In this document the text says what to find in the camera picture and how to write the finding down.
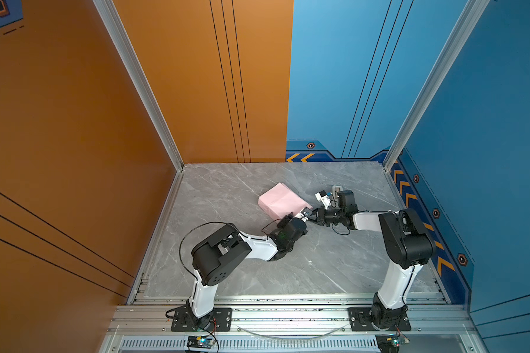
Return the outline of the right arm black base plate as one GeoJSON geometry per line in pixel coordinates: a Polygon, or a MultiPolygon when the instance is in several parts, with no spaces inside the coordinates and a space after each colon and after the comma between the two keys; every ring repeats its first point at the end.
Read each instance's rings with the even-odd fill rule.
{"type": "Polygon", "coordinates": [[[402,309],[380,311],[368,307],[351,307],[347,309],[347,314],[353,332],[412,330],[406,311],[402,309]]]}

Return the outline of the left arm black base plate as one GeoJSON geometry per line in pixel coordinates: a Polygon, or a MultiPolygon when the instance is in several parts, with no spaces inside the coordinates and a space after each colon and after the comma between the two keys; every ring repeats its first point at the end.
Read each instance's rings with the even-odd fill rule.
{"type": "Polygon", "coordinates": [[[172,332],[196,332],[207,330],[210,332],[229,332],[232,324],[233,310],[230,307],[215,307],[209,314],[197,318],[191,310],[182,306],[166,313],[171,320],[172,332]]]}

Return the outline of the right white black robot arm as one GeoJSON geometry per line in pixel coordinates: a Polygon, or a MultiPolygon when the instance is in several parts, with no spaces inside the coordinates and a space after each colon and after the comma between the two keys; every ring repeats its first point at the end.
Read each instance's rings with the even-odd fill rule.
{"type": "Polygon", "coordinates": [[[322,204],[312,211],[313,222],[348,230],[380,232],[390,264],[380,290],[375,293],[367,316],[374,329],[399,328],[406,322],[406,298],[413,282],[436,252],[436,245],[418,213],[412,208],[398,211],[359,210],[352,191],[335,188],[315,194],[322,204]]]}

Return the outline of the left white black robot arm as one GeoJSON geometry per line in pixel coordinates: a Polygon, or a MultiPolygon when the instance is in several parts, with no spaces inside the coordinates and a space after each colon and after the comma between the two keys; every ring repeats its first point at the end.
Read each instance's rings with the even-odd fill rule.
{"type": "Polygon", "coordinates": [[[232,223],[226,223],[191,250],[193,293],[187,302],[189,320],[203,329],[211,320],[219,283],[223,282],[244,260],[274,262],[292,252],[294,245],[307,233],[305,213],[285,216],[276,229],[266,235],[250,235],[232,223]]]}

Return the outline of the purple wrapping paper sheet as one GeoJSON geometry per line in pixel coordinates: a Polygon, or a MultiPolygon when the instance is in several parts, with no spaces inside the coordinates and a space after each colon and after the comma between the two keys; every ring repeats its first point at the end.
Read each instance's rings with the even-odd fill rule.
{"type": "Polygon", "coordinates": [[[312,206],[283,183],[278,183],[258,199],[258,205],[271,219],[282,219],[292,214],[296,216],[305,207],[312,206]]]}

